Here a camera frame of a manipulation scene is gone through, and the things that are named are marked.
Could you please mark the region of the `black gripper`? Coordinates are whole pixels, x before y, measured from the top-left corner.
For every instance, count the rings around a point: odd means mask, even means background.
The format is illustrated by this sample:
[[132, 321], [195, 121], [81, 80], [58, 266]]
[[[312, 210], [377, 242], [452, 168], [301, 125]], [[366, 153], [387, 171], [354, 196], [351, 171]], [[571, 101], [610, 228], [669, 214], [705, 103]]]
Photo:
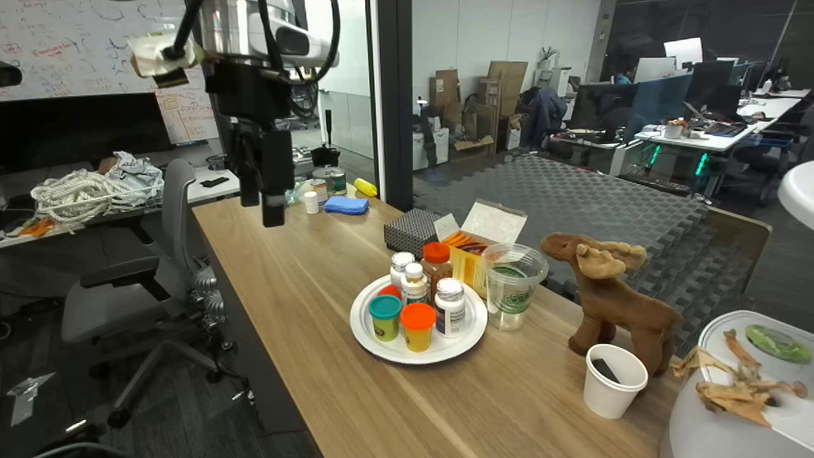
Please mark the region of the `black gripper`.
[[206, 66], [206, 92], [244, 205], [260, 204], [255, 136], [262, 140], [262, 224], [282, 225], [293, 187], [290, 83], [256, 60], [222, 59]]

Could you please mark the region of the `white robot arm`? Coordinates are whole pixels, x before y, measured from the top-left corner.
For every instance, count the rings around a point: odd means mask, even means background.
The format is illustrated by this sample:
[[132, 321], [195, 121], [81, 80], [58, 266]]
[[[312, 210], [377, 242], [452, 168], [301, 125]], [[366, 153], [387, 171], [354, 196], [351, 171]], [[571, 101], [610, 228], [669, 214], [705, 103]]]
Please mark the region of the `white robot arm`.
[[227, 168], [264, 225], [286, 224], [295, 185], [290, 126], [311, 115], [295, 94], [312, 92], [339, 60], [339, 0], [328, 8], [332, 35], [320, 38], [286, 0], [187, 0], [178, 32], [160, 50], [169, 60], [202, 55]]

